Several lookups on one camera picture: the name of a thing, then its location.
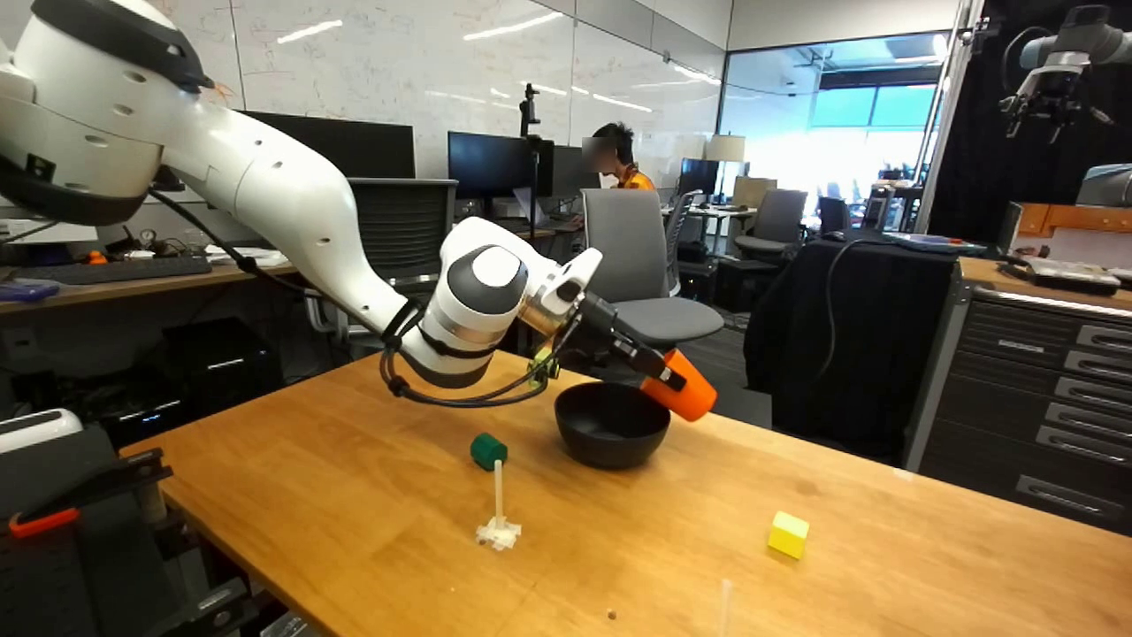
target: yellow block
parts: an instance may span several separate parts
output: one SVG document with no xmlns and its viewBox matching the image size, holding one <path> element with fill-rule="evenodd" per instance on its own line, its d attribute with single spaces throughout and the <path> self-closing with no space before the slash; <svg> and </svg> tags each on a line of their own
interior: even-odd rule
<svg viewBox="0 0 1132 637">
<path fill-rule="evenodd" d="M 811 525 L 784 511 L 776 512 L 769 549 L 789 559 L 802 559 L 811 538 Z"/>
</svg>

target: small green object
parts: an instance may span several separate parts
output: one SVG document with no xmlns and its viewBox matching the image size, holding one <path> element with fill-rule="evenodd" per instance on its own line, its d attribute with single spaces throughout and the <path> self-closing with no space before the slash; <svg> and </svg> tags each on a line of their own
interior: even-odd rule
<svg viewBox="0 0 1132 637">
<path fill-rule="evenodd" d="M 495 461 L 505 465 L 505 446 L 495 437 L 480 433 L 480 437 L 469 438 L 469 461 L 480 470 L 495 470 Z"/>
</svg>

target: cabinet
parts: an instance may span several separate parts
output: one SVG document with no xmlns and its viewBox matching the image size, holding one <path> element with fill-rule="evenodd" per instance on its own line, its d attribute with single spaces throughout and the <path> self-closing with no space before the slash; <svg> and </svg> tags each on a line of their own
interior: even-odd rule
<svg viewBox="0 0 1132 637">
<path fill-rule="evenodd" d="M 1000 283 L 960 269 L 908 466 L 1132 534 L 1129 293 Z"/>
</svg>

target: black bowl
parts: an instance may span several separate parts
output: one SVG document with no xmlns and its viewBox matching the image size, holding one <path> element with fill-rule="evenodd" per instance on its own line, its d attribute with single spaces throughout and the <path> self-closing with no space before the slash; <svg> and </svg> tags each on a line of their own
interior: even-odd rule
<svg viewBox="0 0 1132 637">
<path fill-rule="evenodd" d="M 669 411 L 636 387 L 583 383 L 554 401 L 565 453 L 590 466 L 636 466 L 669 433 Z"/>
</svg>

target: gray chair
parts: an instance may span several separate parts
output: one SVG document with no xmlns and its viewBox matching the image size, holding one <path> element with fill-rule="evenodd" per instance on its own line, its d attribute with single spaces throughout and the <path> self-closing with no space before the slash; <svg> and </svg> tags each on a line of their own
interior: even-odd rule
<svg viewBox="0 0 1132 637">
<path fill-rule="evenodd" d="M 583 245 L 604 256 L 590 293 L 604 299 L 650 343 L 683 343 L 726 326 L 713 307 L 672 299 L 672 241 L 663 199 L 583 190 Z"/>
<path fill-rule="evenodd" d="M 805 190 L 769 190 L 736 251 L 744 260 L 784 260 L 802 245 Z"/>
<path fill-rule="evenodd" d="M 713 264 L 713 304 L 746 313 L 763 293 L 769 278 L 802 249 L 805 190 L 769 190 L 744 238 Z"/>
</svg>

